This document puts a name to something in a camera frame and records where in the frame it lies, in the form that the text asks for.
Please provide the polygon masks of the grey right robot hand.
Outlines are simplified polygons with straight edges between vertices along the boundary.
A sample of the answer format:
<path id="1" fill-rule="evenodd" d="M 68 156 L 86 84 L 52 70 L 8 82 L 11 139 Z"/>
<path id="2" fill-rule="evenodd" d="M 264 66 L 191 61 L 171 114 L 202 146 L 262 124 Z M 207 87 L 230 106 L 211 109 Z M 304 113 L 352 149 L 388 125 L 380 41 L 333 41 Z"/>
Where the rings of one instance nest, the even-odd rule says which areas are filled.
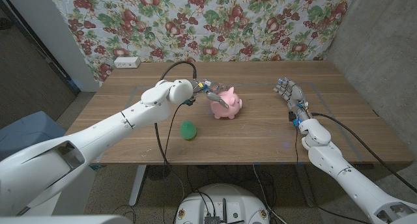
<path id="1" fill-rule="evenodd" d="M 294 81 L 286 77 L 279 79 L 274 91 L 286 101 L 289 108 L 289 122 L 292 122 L 294 127 L 299 127 L 301 122 L 311 118 L 306 95 Z"/>

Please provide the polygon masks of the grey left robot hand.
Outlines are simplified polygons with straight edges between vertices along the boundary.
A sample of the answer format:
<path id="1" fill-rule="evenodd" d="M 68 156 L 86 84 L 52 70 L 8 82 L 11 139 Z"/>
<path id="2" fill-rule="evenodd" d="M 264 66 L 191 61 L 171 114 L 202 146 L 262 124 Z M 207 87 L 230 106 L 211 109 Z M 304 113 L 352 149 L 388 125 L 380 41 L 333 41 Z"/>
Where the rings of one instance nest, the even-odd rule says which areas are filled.
<path id="1" fill-rule="evenodd" d="M 218 102 L 225 108 L 229 107 L 229 105 L 218 94 L 225 89 L 225 85 L 223 83 L 218 83 L 207 79 L 193 79 L 191 80 L 191 84 L 193 87 L 193 93 L 190 100 L 195 100 L 196 95 L 199 93 L 205 93 L 209 100 Z"/>

